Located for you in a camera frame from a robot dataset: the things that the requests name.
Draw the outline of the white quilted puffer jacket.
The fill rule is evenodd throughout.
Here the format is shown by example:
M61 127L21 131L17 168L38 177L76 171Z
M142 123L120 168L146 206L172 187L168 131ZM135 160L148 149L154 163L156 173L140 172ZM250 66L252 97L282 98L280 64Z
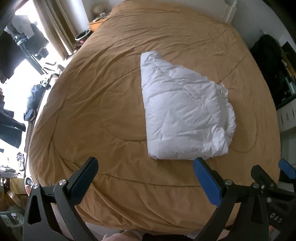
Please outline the white quilted puffer jacket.
M158 160L227 154L236 129L228 90L156 51L140 57L147 152Z

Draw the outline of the blue clothes pile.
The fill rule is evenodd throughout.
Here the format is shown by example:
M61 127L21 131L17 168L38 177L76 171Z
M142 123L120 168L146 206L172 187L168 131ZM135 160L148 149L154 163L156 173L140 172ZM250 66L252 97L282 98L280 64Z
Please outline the blue clothes pile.
M50 88L51 85L49 84L46 84L45 86L37 84L31 88L31 94L27 101L27 110L23 115L24 121L31 122L37 117L39 105L42 101L43 95L45 91Z

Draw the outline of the white storage drawers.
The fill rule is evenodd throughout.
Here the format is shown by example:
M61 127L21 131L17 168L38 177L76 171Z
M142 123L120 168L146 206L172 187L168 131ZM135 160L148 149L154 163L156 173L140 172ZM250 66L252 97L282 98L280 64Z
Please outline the white storage drawers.
M295 166L295 99L277 110L281 157Z

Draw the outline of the dark cluttered shelf unit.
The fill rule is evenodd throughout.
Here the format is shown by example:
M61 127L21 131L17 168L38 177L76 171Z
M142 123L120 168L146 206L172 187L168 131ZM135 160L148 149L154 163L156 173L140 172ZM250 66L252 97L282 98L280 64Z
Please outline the dark cluttered shelf unit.
M295 50L288 41L281 46L280 50L280 76L275 85L276 109L295 99Z

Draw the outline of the black bag on hook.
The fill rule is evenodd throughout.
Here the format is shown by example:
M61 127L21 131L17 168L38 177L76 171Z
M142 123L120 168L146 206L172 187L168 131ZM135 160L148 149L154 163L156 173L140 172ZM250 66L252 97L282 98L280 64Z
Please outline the black bag on hook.
M250 49L271 93L284 76L280 45L269 34L262 35Z

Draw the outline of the white wooden headboard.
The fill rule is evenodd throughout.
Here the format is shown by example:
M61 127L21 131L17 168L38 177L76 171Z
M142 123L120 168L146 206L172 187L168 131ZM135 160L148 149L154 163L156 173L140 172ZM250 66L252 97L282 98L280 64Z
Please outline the white wooden headboard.
M237 11L237 3L238 3L238 0L231 1L231 3L225 2L226 8L222 17L222 21L224 21L225 23L231 24L235 16L235 13Z

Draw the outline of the black round basket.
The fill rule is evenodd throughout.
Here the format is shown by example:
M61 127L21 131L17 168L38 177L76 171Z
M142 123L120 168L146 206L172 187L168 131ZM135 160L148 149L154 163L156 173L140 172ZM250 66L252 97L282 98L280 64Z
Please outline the black round basket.
M87 29L84 32L81 32L80 34L78 34L75 37L75 41L78 44L83 45L85 43L85 41L91 36L92 33L93 33L92 30Z

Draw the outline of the wooden nightstand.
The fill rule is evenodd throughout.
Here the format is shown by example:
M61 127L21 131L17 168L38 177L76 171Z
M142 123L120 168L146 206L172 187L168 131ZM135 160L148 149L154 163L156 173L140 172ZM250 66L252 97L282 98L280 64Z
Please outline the wooden nightstand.
M100 13L93 21L91 21L88 26L92 32L95 32L99 26L101 26L109 17L110 13Z

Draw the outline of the beige window curtain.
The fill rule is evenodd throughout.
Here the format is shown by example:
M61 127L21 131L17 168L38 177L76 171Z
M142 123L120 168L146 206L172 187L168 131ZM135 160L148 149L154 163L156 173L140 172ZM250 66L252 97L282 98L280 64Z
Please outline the beige window curtain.
M62 1L35 0L33 4L46 36L57 53L65 60L74 53L77 43L74 28L64 11Z

